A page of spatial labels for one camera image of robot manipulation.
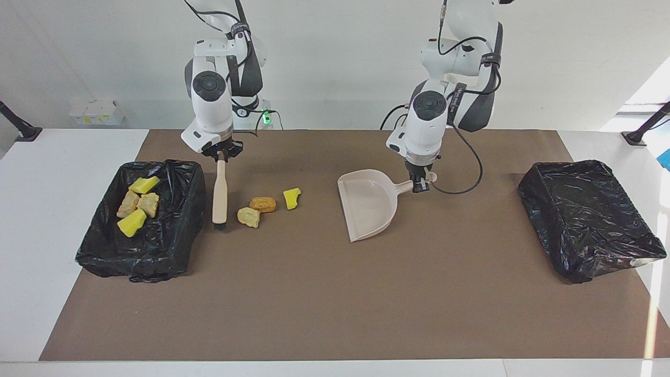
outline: blue object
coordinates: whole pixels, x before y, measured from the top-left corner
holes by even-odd
[[[662,167],[670,171],[670,149],[659,156],[659,162],[661,163]]]

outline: yellow sponge piece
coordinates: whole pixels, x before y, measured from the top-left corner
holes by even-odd
[[[286,208],[292,210],[297,207],[297,196],[302,194],[299,188],[284,191],[284,199],[286,199]]]
[[[153,189],[161,180],[157,176],[151,178],[139,178],[128,188],[138,194],[146,194]]]
[[[119,229],[123,232],[123,234],[126,235],[126,237],[130,238],[137,233],[137,230],[144,225],[144,221],[147,219],[147,214],[144,213],[141,209],[136,210],[135,212],[131,213],[126,217],[125,219],[120,220],[117,225],[119,226]]]

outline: wooden handle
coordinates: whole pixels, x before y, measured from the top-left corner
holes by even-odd
[[[228,220],[228,183],[226,182],[226,162],[221,158],[216,163],[216,182],[212,202],[212,222],[225,224]]]

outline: black metal pole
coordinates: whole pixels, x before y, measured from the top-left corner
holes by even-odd
[[[642,125],[637,131],[633,132],[622,132],[624,139],[632,146],[645,146],[646,144],[642,143],[642,137],[644,134],[654,127],[661,119],[668,116],[670,113],[670,102],[666,103],[656,114],[652,115],[645,124]]]
[[[17,142],[32,142],[37,138],[40,132],[42,132],[41,127],[33,127],[30,123],[19,118],[19,116],[14,114],[14,112],[2,101],[0,101],[0,113],[4,115],[5,118],[19,130],[19,132],[21,132],[21,136],[16,138]]]

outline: black pole base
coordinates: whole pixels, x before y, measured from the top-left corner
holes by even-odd
[[[645,142],[640,140],[639,142],[636,142],[635,140],[632,140],[628,135],[632,132],[622,132],[621,134],[623,135],[624,139],[628,142],[628,144],[634,146],[634,147],[646,147],[647,145]]]
[[[26,138],[26,137],[23,137],[23,136],[19,136],[19,137],[16,138],[16,140],[14,140],[14,141],[15,141],[15,142],[18,142],[18,143],[34,142],[35,139],[38,138],[38,135],[42,132],[42,128],[41,128],[41,127],[32,127],[31,129],[32,129],[33,131],[35,131],[35,133],[33,133],[32,136],[28,136],[27,138]]]

